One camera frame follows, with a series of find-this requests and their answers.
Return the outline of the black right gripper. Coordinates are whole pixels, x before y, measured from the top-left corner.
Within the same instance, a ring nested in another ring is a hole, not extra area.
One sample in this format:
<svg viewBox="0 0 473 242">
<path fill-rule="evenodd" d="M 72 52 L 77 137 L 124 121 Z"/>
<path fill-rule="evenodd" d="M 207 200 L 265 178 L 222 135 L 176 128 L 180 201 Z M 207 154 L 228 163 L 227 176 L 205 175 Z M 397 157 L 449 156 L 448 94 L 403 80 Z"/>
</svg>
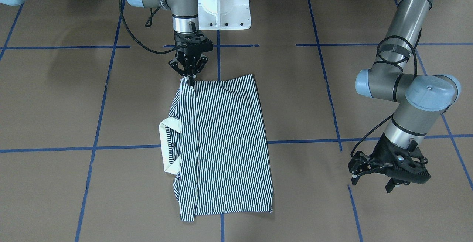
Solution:
<svg viewBox="0 0 473 242">
<path fill-rule="evenodd" d="M 174 39 L 177 49 L 169 65 L 179 75 L 187 77 L 189 87 L 193 87 L 195 76 L 208 62 L 203 54 L 213 50 L 213 42 L 201 30 L 187 34 L 175 31 Z"/>
</svg>

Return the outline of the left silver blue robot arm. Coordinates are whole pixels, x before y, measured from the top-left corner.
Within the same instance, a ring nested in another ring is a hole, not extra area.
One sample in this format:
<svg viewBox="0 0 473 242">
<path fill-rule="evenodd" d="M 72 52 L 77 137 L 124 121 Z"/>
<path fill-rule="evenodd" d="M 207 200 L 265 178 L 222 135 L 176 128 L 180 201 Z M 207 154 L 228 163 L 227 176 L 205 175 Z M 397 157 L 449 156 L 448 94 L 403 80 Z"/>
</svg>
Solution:
<svg viewBox="0 0 473 242">
<path fill-rule="evenodd" d="M 361 176 L 384 174 L 389 177 L 385 189 L 390 193 L 396 186 L 424 184 L 431 177 L 419 145 L 461 93 L 456 77 L 418 74 L 416 45 L 432 7 L 433 0 L 400 0 L 386 37 L 377 45 L 375 62 L 356 77 L 358 94 L 397 102 L 398 107 L 383 120 L 387 127 L 372 154 L 351 151 L 352 185 Z"/>
</svg>

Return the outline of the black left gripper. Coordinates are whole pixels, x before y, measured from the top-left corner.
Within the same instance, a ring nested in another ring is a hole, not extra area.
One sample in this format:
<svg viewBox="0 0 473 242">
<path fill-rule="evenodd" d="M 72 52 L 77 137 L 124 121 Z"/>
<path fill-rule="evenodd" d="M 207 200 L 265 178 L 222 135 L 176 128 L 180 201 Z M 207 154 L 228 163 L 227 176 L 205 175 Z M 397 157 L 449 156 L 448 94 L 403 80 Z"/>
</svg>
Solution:
<svg viewBox="0 0 473 242">
<path fill-rule="evenodd" d="M 372 154 L 366 155 L 355 148 L 350 154 L 348 171 L 352 174 L 351 184 L 356 186 L 361 176 L 378 173 L 390 178 L 385 185 L 387 193 L 399 185 L 424 184 L 430 178 L 426 164 L 416 140 L 411 140 L 406 149 L 392 143 L 382 135 Z"/>
</svg>

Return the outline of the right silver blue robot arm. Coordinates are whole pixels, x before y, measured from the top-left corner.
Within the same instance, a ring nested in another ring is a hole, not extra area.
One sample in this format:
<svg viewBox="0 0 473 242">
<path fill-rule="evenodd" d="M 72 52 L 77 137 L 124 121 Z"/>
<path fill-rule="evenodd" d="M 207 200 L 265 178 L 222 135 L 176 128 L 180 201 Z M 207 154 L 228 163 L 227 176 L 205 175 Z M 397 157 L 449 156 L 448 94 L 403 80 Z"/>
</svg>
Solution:
<svg viewBox="0 0 473 242">
<path fill-rule="evenodd" d="M 151 9 L 146 23 L 147 27 L 151 25 L 154 15 L 160 9 L 171 11 L 174 46 L 170 50 L 157 51 L 139 41 L 126 23 L 125 2 L 135 7 Z M 119 0 L 120 18 L 131 38 L 142 48 L 154 54 L 175 52 L 169 65 L 186 79 L 189 86 L 194 86 L 195 77 L 208 62 L 205 53 L 213 50 L 213 42 L 199 29 L 198 11 L 198 0 Z"/>
</svg>

